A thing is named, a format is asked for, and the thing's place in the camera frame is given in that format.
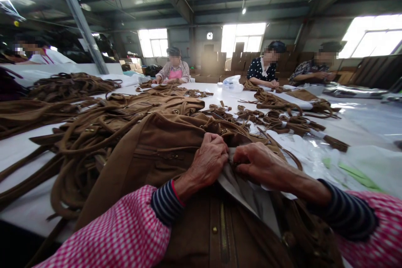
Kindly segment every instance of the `hair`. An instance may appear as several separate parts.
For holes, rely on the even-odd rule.
[[[180,57],[181,56],[181,51],[177,47],[169,47],[168,49],[166,49],[166,52],[171,57]]]
[[[16,34],[14,39],[16,42],[25,41],[27,44],[36,44],[40,48],[49,45],[49,43],[41,37],[35,37],[24,33]]]
[[[277,53],[284,53],[286,51],[286,45],[282,41],[272,41],[265,49],[265,51],[267,50],[273,50]]]
[[[336,53],[342,50],[343,46],[337,41],[325,42],[320,45],[318,52]]]

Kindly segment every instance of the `pink checkered sleeve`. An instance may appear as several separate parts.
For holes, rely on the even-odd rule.
[[[165,255],[170,228],[151,208],[156,188],[144,186],[74,233],[36,268],[153,267]]]
[[[348,191],[374,210],[379,226],[366,242],[337,236],[342,255],[354,267],[402,267],[402,201],[381,193]]]

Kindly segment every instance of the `window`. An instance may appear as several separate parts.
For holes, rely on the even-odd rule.
[[[393,54],[402,40],[402,15],[357,17],[342,41],[340,59]]]
[[[237,42],[244,42],[245,52],[258,52],[265,33],[266,23],[224,25],[221,52],[231,58]]]
[[[168,31],[166,28],[138,31],[144,57],[167,57]]]

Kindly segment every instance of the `metal column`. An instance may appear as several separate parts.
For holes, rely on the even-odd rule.
[[[84,38],[84,41],[88,45],[89,52],[93,58],[93,61],[95,62],[96,67],[101,74],[109,74],[108,68],[106,67],[102,54],[96,45],[95,39],[92,36],[92,32],[89,28],[87,20],[85,19],[78,0],[66,0],[66,2],[72,12],[75,22],[77,23],[81,35]]]

